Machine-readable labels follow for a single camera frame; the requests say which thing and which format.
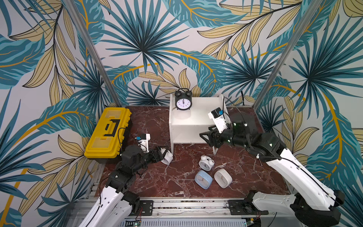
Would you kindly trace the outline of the black twin-bell alarm clock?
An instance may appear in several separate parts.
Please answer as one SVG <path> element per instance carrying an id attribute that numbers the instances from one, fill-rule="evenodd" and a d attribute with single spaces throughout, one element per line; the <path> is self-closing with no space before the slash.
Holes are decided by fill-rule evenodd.
<path id="1" fill-rule="evenodd" d="M 175 92 L 175 107 L 185 111 L 192 107 L 192 92 L 187 88 L 179 88 Z"/>

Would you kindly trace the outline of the white twin-bell alarm clock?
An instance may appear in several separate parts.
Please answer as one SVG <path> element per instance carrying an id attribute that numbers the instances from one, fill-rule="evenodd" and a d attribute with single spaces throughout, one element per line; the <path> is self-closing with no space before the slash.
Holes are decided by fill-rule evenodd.
<path id="1" fill-rule="evenodd" d="M 199 166 L 204 170 L 204 171 L 210 171 L 215 165 L 214 160 L 207 156 L 207 155 L 202 155 L 200 157 L 200 161 L 199 161 Z"/>

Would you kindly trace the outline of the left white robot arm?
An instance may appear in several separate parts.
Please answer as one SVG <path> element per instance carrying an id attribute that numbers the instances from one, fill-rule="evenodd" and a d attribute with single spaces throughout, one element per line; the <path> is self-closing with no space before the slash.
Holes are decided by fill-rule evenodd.
<path id="1" fill-rule="evenodd" d="M 130 188 L 141 170 L 162 161 L 167 149 L 156 147 L 145 153 L 137 145 L 130 145 L 121 161 L 109 175 L 98 201 L 81 222 L 81 227 L 118 227 L 130 214 L 136 214 L 140 197 Z"/>

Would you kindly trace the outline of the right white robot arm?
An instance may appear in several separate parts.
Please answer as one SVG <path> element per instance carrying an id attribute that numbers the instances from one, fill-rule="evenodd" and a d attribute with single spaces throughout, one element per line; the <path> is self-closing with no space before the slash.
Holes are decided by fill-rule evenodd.
<path id="1" fill-rule="evenodd" d="M 228 124 L 222 130 L 211 126 L 199 136 L 214 148 L 228 144 L 246 149 L 250 155 L 275 169 L 297 191 L 290 195 L 250 191 L 243 200 L 243 208 L 247 211 L 294 215 L 308 227 L 332 227 L 339 223 L 338 207 L 344 204 L 344 193 L 320 182 L 276 135 L 260 133 L 255 127 L 240 122 Z"/>

